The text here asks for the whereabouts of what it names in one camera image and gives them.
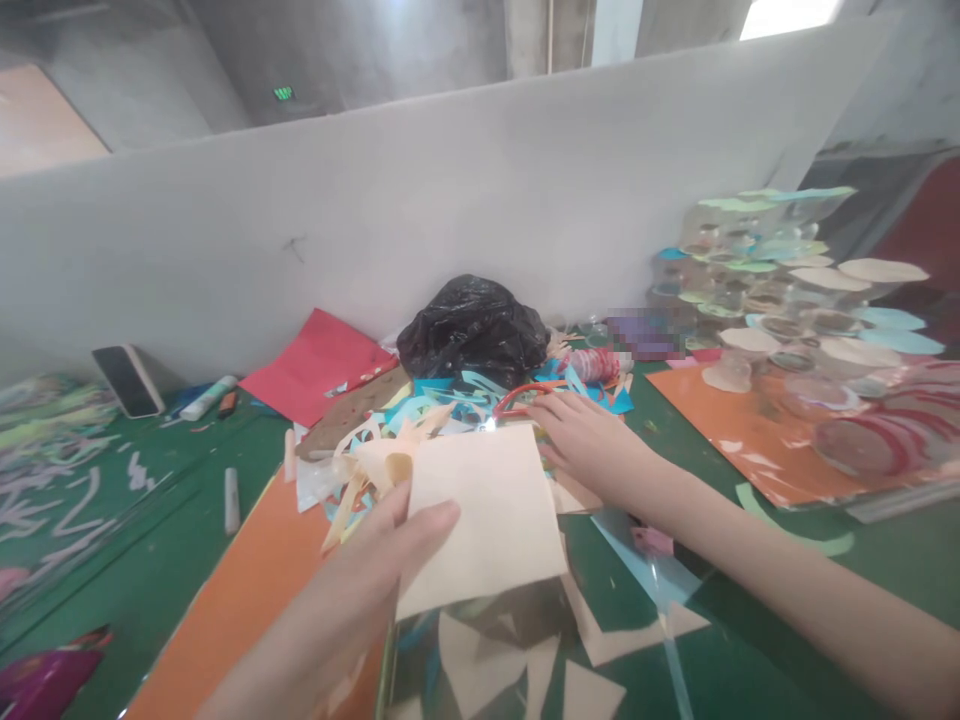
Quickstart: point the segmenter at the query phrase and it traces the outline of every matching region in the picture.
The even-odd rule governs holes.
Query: paper triangle
[[[491,640],[440,613],[440,663],[450,680],[463,720],[470,720],[517,682],[527,665],[523,651]]]
[[[540,720],[543,703],[547,699],[553,664],[560,649],[560,636],[555,635],[527,650],[527,709],[526,720]]]
[[[501,625],[503,625],[507,630],[509,630],[511,635],[513,635],[514,637],[517,636],[517,626],[516,626],[516,625],[514,624],[514,622],[513,622],[513,616],[512,616],[512,615],[500,615],[500,616],[497,618],[497,622],[499,622],[499,623],[500,623]]]
[[[626,694],[622,685],[567,660],[563,720],[610,720]]]
[[[573,577],[569,573],[561,575],[560,582],[563,584],[567,600],[570,602],[570,609],[573,610],[573,616],[577,621],[580,640],[593,667],[600,667],[618,657],[663,642],[663,628],[659,620],[638,630],[603,632]],[[706,627],[710,621],[679,603],[671,603],[670,623],[674,636],[679,636]]]

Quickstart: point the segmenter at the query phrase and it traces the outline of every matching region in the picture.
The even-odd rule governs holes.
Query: glue stick
[[[210,409],[210,406],[220,399],[221,395],[236,387],[236,385],[237,379],[233,375],[224,375],[203,395],[181,410],[180,417],[191,422],[199,420],[203,417],[203,414]]]

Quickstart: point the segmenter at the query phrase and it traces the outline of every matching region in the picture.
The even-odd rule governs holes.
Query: orange paper
[[[125,720],[192,718],[322,564],[330,523],[297,513],[295,483],[274,477],[160,655]],[[383,642],[334,717],[373,717]]]
[[[782,384],[764,382],[762,393],[727,393],[703,382],[704,367],[666,370],[647,379],[774,505],[830,502],[917,482],[914,476],[845,475],[813,449],[813,423],[781,409]]]

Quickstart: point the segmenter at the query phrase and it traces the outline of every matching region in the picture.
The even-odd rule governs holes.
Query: beige paper
[[[571,475],[560,468],[556,468],[553,474],[557,478],[557,484],[570,493],[584,510],[599,510],[603,507],[603,501],[596,493],[574,480]]]
[[[527,650],[527,709],[525,720],[540,720],[547,699],[553,664],[560,649],[560,636],[554,635]]]
[[[362,445],[358,445],[351,454],[360,462],[360,467],[363,468],[367,477],[370,478],[370,482],[373,483],[382,497],[390,492],[394,485],[402,481],[402,477],[397,476],[397,462],[392,460],[388,463],[388,458],[392,455],[415,457],[417,443],[394,439],[368,440]]]
[[[580,631],[580,640],[593,667],[600,667],[618,657],[663,642],[663,628],[659,620],[638,630],[603,632],[573,577],[566,573],[560,576],[560,582],[563,583],[567,600],[577,621],[577,630]],[[710,621],[674,602],[670,604],[670,624],[674,636],[680,636],[706,627]]]
[[[557,515],[568,515],[571,513],[586,512],[586,509],[563,485],[557,481],[550,483],[550,489],[553,491],[553,505]]]
[[[567,569],[530,425],[439,437],[417,451],[409,514],[448,499],[460,520],[401,594],[397,619]]]
[[[622,685],[567,660],[563,720],[610,720],[626,694]]]
[[[523,650],[491,640],[440,613],[440,664],[464,720],[470,720],[513,685],[527,666]]]

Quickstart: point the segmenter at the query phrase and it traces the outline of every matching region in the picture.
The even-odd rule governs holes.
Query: table
[[[743,482],[740,473],[641,376],[663,369],[663,363],[637,368],[631,391],[637,410],[627,417],[628,424],[657,452],[736,501],[734,488]],[[68,578],[50,593],[43,607],[31,608],[0,629],[0,662],[5,664],[103,623],[112,624],[116,639],[71,706],[67,720],[120,714],[216,566],[230,542],[223,535],[223,470],[231,465],[238,468],[245,517],[276,469],[289,424],[257,416],[246,402],[237,415],[246,424],[238,423],[232,434],[206,439],[209,457],[164,497],[149,529],[135,532],[131,528],[126,539],[118,538],[123,544],[115,557],[104,558],[102,567],[91,561],[93,567],[84,568],[88,570],[85,577],[78,577],[74,584]],[[182,433],[189,432],[184,425],[177,426],[181,433],[153,438],[147,432],[151,426],[138,424],[144,432],[138,442],[161,454],[170,452],[177,438],[182,442],[186,437]],[[209,432],[197,436],[204,438]],[[960,543],[960,502],[870,526],[861,526],[835,509],[780,513],[762,498],[759,502],[785,529],[799,535],[827,539],[853,531],[853,549],[835,558],[837,562],[960,627],[960,573],[954,559]],[[617,587],[633,582],[588,518],[565,517],[561,526],[571,552],[588,557],[592,572],[617,578]],[[609,597],[614,602],[616,595]],[[649,617],[650,601],[644,604],[642,593],[634,597],[638,598],[637,617]],[[713,623],[678,640],[698,718],[883,716],[817,651],[723,576],[712,575],[694,595],[690,608]],[[598,616],[612,611],[602,605],[593,609]],[[582,648],[579,654],[573,651],[572,659],[589,667]],[[628,686],[622,717],[676,716],[662,647],[616,660],[604,666],[602,674]],[[554,684],[545,717],[559,717],[561,699],[562,686]],[[522,715],[517,703],[504,717],[516,716],[518,708]]]
[[[215,411],[200,422],[165,428],[160,427],[163,417],[121,417],[107,429],[108,435],[120,437],[76,469],[74,477],[98,466],[101,494],[127,493],[129,456],[139,450],[152,477],[160,480],[175,471],[169,478],[175,484],[167,490],[158,486],[153,492],[163,491],[162,496],[148,516],[124,527],[89,561],[0,627],[0,665],[6,665],[110,624],[114,639],[66,720],[120,716],[230,544],[223,529],[224,470],[237,468],[241,516],[246,517],[282,459],[289,423],[252,407],[243,391],[239,400],[237,412],[224,421],[215,420]],[[84,513],[94,509],[94,502]],[[88,519],[82,514],[77,522]]]
[[[626,416],[627,424],[658,453],[737,502],[735,488],[745,482],[743,476],[642,377],[666,369],[665,363],[647,363],[635,369],[631,397],[636,410]],[[861,525],[836,508],[778,511],[754,494],[760,507],[789,532],[815,540],[852,532],[852,549],[835,557],[836,562],[960,628],[960,573],[953,550],[960,541],[960,502]],[[655,604],[639,590],[590,518],[567,515],[560,520],[572,571],[584,595],[591,585],[616,588],[588,597],[601,625],[612,618],[619,623],[618,629],[649,625],[656,616]],[[535,609],[534,615],[548,616],[557,604],[558,583],[546,581],[538,586],[539,597],[527,602]],[[687,606],[711,621],[709,627],[677,639],[698,720],[889,715],[782,620],[719,572],[707,576]],[[567,621],[559,631],[560,659],[554,666],[544,717],[561,716],[563,661],[592,669],[576,641],[575,626]],[[416,652],[400,657],[408,665],[428,662]],[[662,645],[624,656],[595,671],[627,688],[618,717],[679,717]],[[395,700],[422,687],[422,677],[409,667],[398,666],[396,678]],[[443,708],[444,717],[455,707],[442,673],[433,697],[433,707]],[[523,706],[516,693],[504,693],[481,716],[519,718]]]

